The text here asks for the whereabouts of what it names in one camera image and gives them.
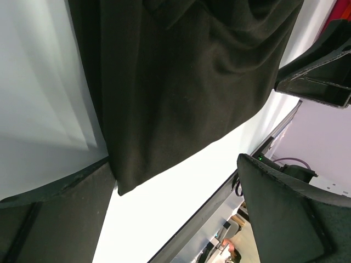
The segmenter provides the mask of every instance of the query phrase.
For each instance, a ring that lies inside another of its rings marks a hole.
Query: white surface
[[[351,190],[350,120],[351,107],[304,101],[275,155],[300,158],[318,175]]]
[[[281,65],[313,43],[333,3],[305,1]],[[257,115],[226,137],[123,197],[115,191],[93,262],[150,260],[236,169],[238,154],[251,153],[297,101],[272,93]]]
[[[349,185],[338,184],[321,175],[313,177],[309,184],[337,195],[351,197],[351,187]]]
[[[64,0],[0,1],[0,200],[106,157]]]

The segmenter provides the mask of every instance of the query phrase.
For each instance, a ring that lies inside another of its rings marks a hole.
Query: red object
[[[227,239],[227,238],[223,239],[222,246],[225,246],[227,244],[228,244],[228,251],[229,252],[232,252],[235,250],[234,244],[229,239]]]
[[[351,0],[338,0],[335,3],[332,12],[330,13],[327,21],[325,22],[322,32],[325,30],[325,28],[331,20],[341,18],[347,19],[349,21],[351,20]]]

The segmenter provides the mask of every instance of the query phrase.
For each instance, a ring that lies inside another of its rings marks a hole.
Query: black cable
[[[239,188],[240,188],[240,180],[239,180],[239,174],[235,172],[234,178],[233,178],[233,190],[235,191],[236,196],[241,197],[244,195],[244,193],[241,192],[239,193]]]
[[[309,164],[307,162],[305,162],[304,160],[301,160],[299,158],[294,158],[294,157],[279,158],[277,160],[274,160],[273,162],[276,163],[276,162],[285,161],[285,160],[300,162],[300,163],[304,164],[307,169],[311,170],[311,166],[309,166]]]

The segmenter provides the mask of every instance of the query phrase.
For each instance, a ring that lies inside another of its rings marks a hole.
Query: black cloth
[[[68,0],[121,195],[255,115],[302,0]]]

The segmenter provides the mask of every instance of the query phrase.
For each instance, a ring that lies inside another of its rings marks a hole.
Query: wall
[[[64,0],[0,2],[0,200],[107,155]]]
[[[339,110],[304,101],[278,149],[277,157],[306,161],[321,177],[351,189],[351,107]]]

